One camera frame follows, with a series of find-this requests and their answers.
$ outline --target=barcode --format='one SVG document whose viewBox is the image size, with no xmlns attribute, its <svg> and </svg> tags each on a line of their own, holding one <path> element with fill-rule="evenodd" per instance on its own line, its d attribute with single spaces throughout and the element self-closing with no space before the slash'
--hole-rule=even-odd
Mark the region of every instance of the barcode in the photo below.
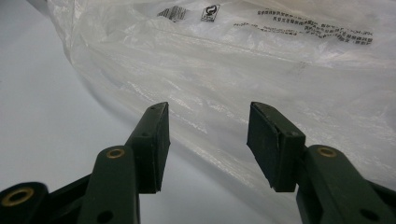
<svg viewBox="0 0 396 224">
<path fill-rule="evenodd" d="M 186 15 L 186 11 L 187 9 L 184 7 L 174 6 L 167 8 L 166 10 L 158 13 L 157 16 L 163 16 L 171 21 L 181 21 L 184 19 L 184 16 Z"/>
<path fill-rule="evenodd" d="M 258 15 L 269 15 L 273 21 L 280 21 L 304 27 L 304 33 L 315 35 L 319 38 L 336 36 L 338 40 L 358 45 L 369 45 L 373 42 L 373 33 L 368 31 L 350 30 L 325 23 L 317 23 L 308 19 L 296 17 L 281 11 L 274 11 L 270 8 L 259 10 Z"/>
</svg>

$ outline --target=white surface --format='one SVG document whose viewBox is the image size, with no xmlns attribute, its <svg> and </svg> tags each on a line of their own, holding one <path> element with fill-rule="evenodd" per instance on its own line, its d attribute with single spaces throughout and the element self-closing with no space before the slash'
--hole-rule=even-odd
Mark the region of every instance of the white surface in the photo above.
<svg viewBox="0 0 396 224">
<path fill-rule="evenodd" d="M 100 150 L 123 144 L 135 116 L 119 105 L 110 113 L 96 99 L 50 20 L 23 0 L 1 1 L 0 190 L 38 181 L 54 191 L 90 173 Z M 142 223 L 301 222 L 293 195 L 265 195 L 290 206 L 266 202 L 174 143 L 163 191 L 141 196 Z"/>
<path fill-rule="evenodd" d="M 343 5 L 351 8 L 362 1 Z M 275 1 L 262 2 L 276 8 Z M 216 3 L 221 4 L 216 21 L 201 21 L 203 8 Z M 306 134 L 308 146 L 336 147 L 363 176 L 395 188 L 396 30 L 389 22 L 396 21 L 391 13 L 396 2 L 375 2 L 364 11 L 375 22 L 367 24 L 374 30 L 370 45 L 240 27 L 242 21 L 283 27 L 272 16 L 258 15 L 260 6 L 240 0 L 49 0 L 48 6 L 65 54 L 88 86 L 135 114 L 169 102 L 173 139 L 259 191 L 266 204 L 292 202 L 272 196 L 246 146 L 251 101 L 281 111 Z M 185 20 L 157 17 L 172 6 L 188 10 Z M 341 19 L 332 23 L 340 31 L 359 27 Z"/>
</svg>

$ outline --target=clear plastic bag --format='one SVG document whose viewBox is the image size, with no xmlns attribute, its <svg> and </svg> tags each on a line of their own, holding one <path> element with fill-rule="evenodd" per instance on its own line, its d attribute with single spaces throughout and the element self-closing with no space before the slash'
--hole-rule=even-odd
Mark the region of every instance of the clear plastic bag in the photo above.
<svg viewBox="0 0 396 224">
<path fill-rule="evenodd" d="M 336 147 L 396 189 L 394 1 L 49 0 L 49 11 L 93 87 L 136 114 L 169 102 L 173 140 L 250 188 L 270 195 L 246 146 L 258 101 L 308 146 Z"/>
</svg>

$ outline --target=brass insert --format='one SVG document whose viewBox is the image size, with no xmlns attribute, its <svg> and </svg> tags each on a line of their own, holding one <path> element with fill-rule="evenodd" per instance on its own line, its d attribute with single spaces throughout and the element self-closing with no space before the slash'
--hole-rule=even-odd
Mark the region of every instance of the brass insert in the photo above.
<svg viewBox="0 0 396 224">
<path fill-rule="evenodd" d="M 330 158 L 337 156 L 337 153 L 333 149 L 328 147 L 318 148 L 318 153 L 324 157 L 330 157 Z"/>
<path fill-rule="evenodd" d="M 123 156 L 124 154 L 125 154 L 124 149 L 115 148 L 115 149 L 109 150 L 106 155 L 110 159 L 116 159 L 116 158 Z"/>
<path fill-rule="evenodd" d="M 18 205 L 20 203 L 26 202 L 34 194 L 35 194 L 35 191 L 29 187 L 15 189 L 15 190 L 11 191 L 8 195 L 6 195 L 6 197 L 3 198 L 3 200 L 1 201 L 1 204 L 4 207 L 12 207 L 12 206 Z"/>
</svg>

